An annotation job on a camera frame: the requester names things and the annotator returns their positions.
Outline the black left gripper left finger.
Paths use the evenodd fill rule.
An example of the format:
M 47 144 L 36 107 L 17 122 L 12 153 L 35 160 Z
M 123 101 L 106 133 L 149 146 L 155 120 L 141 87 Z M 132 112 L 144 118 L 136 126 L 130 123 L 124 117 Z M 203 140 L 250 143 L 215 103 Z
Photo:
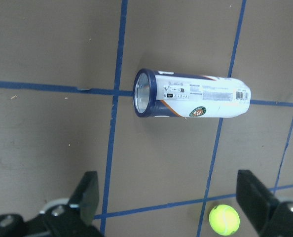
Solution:
M 92 225 L 99 204 L 97 171 L 86 171 L 68 201 L 68 206 L 77 211 L 85 225 Z

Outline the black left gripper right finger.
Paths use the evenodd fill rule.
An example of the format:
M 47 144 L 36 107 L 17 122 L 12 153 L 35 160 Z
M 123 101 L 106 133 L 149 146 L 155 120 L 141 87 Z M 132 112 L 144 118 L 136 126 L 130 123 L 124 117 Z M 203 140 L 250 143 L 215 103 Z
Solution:
M 250 170 L 243 169 L 237 173 L 236 200 L 259 235 L 280 204 L 273 193 Z

